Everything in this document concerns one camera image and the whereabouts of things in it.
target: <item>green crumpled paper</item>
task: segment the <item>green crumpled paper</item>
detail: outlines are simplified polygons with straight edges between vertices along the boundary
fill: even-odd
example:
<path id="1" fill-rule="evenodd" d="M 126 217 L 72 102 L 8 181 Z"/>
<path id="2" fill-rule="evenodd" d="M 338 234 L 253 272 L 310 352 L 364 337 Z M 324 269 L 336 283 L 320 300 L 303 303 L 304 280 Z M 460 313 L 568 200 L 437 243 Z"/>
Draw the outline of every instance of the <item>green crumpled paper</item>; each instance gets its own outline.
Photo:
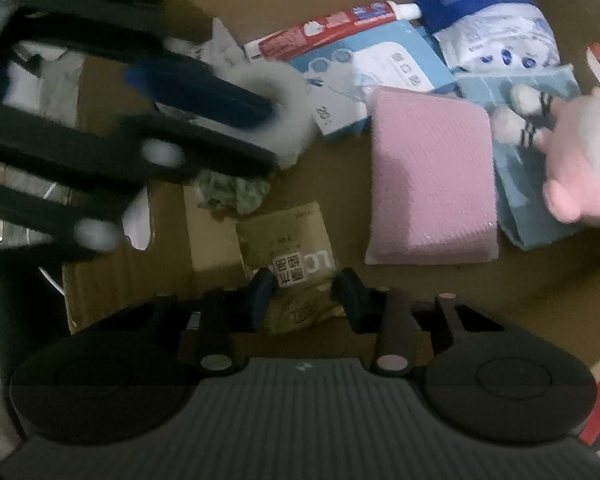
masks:
<path id="1" fill-rule="evenodd" d="M 266 180 L 248 180 L 217 171 L 202 170 L 194 180 L 198 188 L 198 206 L 213 211 L 233 207 L 248 215 L 260 207 L 271 185 Z"/>

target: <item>cardboard box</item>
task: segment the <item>cardboard box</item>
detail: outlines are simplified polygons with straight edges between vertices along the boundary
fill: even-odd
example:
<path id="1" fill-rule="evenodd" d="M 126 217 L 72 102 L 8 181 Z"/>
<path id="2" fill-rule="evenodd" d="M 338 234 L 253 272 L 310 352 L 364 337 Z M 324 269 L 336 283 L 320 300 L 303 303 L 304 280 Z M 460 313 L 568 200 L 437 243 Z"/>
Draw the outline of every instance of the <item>cardboard box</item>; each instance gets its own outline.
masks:
<path id="1" fill-rule="evenodd" d="M 378 0 L 179 0 L 168 10 L 170 27 L 194 35 L 205 27 L 200 9 L 219 16 L 239 43 L 334 10 Z M 586 46 L 600 42 L 600 0 L 535 0 L 556 34 L 562 60 L 573 63 L 582 89 L 594 83 Z M 122 83 L 119 65 L 88 59 L 82 73 L 80 122 L 105 133 L 117 112 L 148 106 Z M 113 256 L 65 268 L 68 311 L 79 329 L 156 292 L 181 297 L 213 286 L 240 285 L 244 273 L 235 233 L 237 219 L 197 209 L 191 190 L 152 186 L 154 239 L 144 253 L 120 249 Z M 298 165 L 280 174 L 262 208 L 320 204 L 334 254 L 369 285 L 401 286 L 416 298 L 456 292 L 600 366 L 600 230 L 587 230 L 551 247 L 522 252 L 501 240 L 500 258 L 489 264 L 451 267 L 365 266 L 370 222 L 370 140 L 317 141 Z M 366 356 L 373 336 L 356 336 L 345 320 L 279 336 L 236 336 L 243 355 Z"/>

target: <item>black circular pad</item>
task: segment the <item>black circular pad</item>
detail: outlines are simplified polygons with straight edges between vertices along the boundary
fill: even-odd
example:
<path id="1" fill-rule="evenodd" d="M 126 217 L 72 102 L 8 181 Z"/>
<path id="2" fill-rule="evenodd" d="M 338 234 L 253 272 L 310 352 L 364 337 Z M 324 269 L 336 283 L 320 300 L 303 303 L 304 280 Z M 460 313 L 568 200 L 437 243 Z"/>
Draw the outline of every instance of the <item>black circular pad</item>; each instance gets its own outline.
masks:
<path id="1" fill-rule="evenodd" d="M 596 401 L 584 364 L 522 331 L 471 334 L 453 345 L 427 366 L 424 392 L 456 428 L 510 444 L 561 438 Z"/>
<path id="2" fill-rule="evenodd" d="M 27 433 L 96 445 L 159 426 L 189 391 L 182 366 L 141 334 L 87 331 L 27 359 L 10 394 Z"/>

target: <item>toothpaste tube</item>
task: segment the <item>toothpaste tube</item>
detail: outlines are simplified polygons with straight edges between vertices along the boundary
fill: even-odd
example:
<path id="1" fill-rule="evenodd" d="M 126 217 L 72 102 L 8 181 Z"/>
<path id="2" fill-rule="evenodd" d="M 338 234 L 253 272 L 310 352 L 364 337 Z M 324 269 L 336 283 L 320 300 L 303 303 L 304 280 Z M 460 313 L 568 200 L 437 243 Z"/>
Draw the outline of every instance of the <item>toothpaste tube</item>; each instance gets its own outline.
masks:
<path id="1" fill-rule="evenodd" d="M 280 30 L 251 41 L 244 46 L 250 61 L 276 59 L 289 61 L 316 48 L 353 36 L 364 30 L 397 20 L 417 20 L 421 16 L 416 4 L 376 2 L 365 7 L 341 10 L 297 27 Z"/>

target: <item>white cable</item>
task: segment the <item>white cable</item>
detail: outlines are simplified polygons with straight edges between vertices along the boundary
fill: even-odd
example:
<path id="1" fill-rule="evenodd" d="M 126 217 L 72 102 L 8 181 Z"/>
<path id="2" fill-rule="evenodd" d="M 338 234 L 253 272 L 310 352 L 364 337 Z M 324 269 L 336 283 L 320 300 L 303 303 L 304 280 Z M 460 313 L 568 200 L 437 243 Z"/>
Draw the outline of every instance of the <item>white cable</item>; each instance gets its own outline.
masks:
<path id="1" fill-rule="evenodd" d="M 57 182 L 54 182 L 51 186 L 49 186 L 49 189 L 46 190 L 46 193 L 42 196 L 42 200 L 46 200 L 47 198 L 49 198 L 51 196 L 51 194 L 54 192 L 54 189 L 58 186 Z M 31 233 L 31 229 L 27 228 L 27 244 L 31 244 L 31 237 L 30 237 L 30 233 Z M 42 267 L 38 267 L 38 270 L 40 271 L 40 273 L 46 278 L 46 280 L 51 283 L 52 287 L 57 290 L 60 294 L 62 294 L 64 296 L 64 290 L 62 290 L 62 287 L 60 285 L 58 285 L 58 283 L 56 282 L 56 280 L 54 280 L 48 272 L 46 272 L 45 269 L 43 269 Z"/>
<path id="2" fill-rule="evenodd" d="M 46 193 L 42 196 L 42 200 L 46 200 L 47 198 L 49 198 L 51 196 L 51 194 L 54 192 L 54 189 L 56 188 L 56 186 L 58 186 L 57 182 L 54 182 L 49 189 L 46 190 Z"/>
<path id="3" fill-rule="evenodd" d="M 42 267 L 38 267 L 38 270 L 42 273 L 42 275 L 46 278 L 46 280 L 51 283 L 51 285 L 53 286 L 53 288 L 55 290 L 57 290 L 60 294 L 62 294 L 64 296 L 64 290 L 62 290 L 62 287 L 60 285 L 58 285 L 56 283 L 56 280 L 54 280 L 48 272 L 46 272 L 45 269 L 43 269 Z"/>

